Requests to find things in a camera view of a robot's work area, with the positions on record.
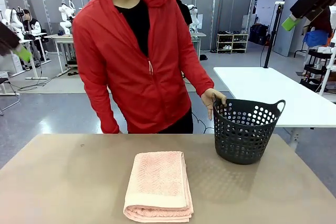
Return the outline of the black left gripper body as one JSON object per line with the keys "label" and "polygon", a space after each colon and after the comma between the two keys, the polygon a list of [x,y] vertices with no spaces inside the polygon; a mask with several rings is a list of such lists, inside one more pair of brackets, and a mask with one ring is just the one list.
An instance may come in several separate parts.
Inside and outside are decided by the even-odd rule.
{"label": "black left gripper body", "polygon": [[1,22],[1,56],[6,56],[10,52],[20,52],[20,39],[6,25]]}

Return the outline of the person's left hand tan glove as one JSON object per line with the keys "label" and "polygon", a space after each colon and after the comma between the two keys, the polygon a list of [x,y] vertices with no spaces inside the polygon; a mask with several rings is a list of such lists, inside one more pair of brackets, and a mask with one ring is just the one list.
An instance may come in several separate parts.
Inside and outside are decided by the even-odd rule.
{"label": "person's left hand tan glove", "polygon": [[212,120],[212,115],[213,115],[213,99],[220,99],[222,104],[224,106],[226,106],[226,100],[227,97],[225,95],[223,95],[221,92],[210,88],[207,89],[202,95],[201,95],[201,99],[203,104],[206,106],[207,108],[207,113],[208,113],[208,119]]}

